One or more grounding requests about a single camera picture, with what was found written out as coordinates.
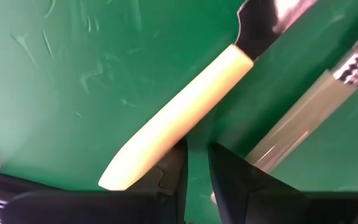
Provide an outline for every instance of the green background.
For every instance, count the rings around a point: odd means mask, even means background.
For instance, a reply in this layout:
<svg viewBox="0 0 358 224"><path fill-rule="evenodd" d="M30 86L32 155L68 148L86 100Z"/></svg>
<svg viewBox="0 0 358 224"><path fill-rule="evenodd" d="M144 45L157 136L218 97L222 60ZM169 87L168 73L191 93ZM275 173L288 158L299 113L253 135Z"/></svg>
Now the green background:
<svg viewBox="0 0 358 224"><path fill-rule="evenodd" d="M237 36L231 0L0 0L1 172L100 190L118 149ZM186 220L220 223L206 144L245 156L358 39L358 0L320 0L188 135ZM358 190L358 92L274 172Z"/></svg>

